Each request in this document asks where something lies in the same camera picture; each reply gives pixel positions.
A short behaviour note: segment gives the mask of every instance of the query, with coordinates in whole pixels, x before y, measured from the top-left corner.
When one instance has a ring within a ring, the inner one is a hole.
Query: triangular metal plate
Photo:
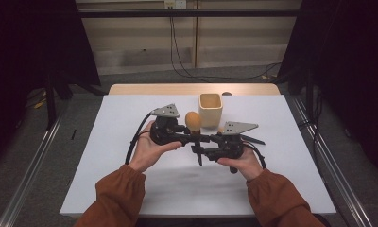
[[[225,123],[223,135],[235,135],[245,131],[250,131],[259,127],[257,124],[228,121]]]
[[[177,107],[175,104],[169,104],[167,106],[158,108],[151,112],[152,115],[156,116],[165,116],[165,117],[180,117],[180,113],[178,113]]]

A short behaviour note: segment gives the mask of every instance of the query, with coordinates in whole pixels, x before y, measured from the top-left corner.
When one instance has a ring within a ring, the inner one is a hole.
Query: cup
[[[219,94],[201,94],[198,99],[198,114],[202,128],[216,128],[222,115],[222,99]]]

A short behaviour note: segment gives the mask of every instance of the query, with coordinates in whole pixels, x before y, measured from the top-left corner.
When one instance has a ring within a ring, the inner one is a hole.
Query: person's left hand
[[[139,136],[136,150],[132,161],[128,164],[131,168],[139,172],[145,172],[149,167],[156,164],[162,154],[169,150],[177,149],[182,146],[181,142],[172,142],[166,145],[157,145],[150,138],[150,128],[154,121],[150,121],[142,130],[145,131]]]

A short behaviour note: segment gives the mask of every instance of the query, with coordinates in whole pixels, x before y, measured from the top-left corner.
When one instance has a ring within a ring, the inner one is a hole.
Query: sleeve
[[[250,205],[262,226],[324,226],[286,177],[265,169],[247,186]]]
[[[123,165],[98,181],[95,202],[75,226],[135,226],[145,196],[145,178]]]

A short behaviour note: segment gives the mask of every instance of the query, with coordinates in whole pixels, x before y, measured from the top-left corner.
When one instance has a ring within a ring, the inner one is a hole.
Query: hand
[[[255,179],[263,172],[253,150],[247,147],[243,147],[243,154],[240,158],[220,158],[217,162],[223,166],[237,168],[248,182]]]
[[[169,150],[177,149],[182,146],[181,142],[172,142],[166,145],[157,145],[150,138],[150,128],[154,121],[150,121],[142,130],[146,131],[139,136],[136,144],[136,150],[133,154],[132,161],[128,164],[131,168],[139,172],[145,172],[149,167],[153,166],[162,154]]]

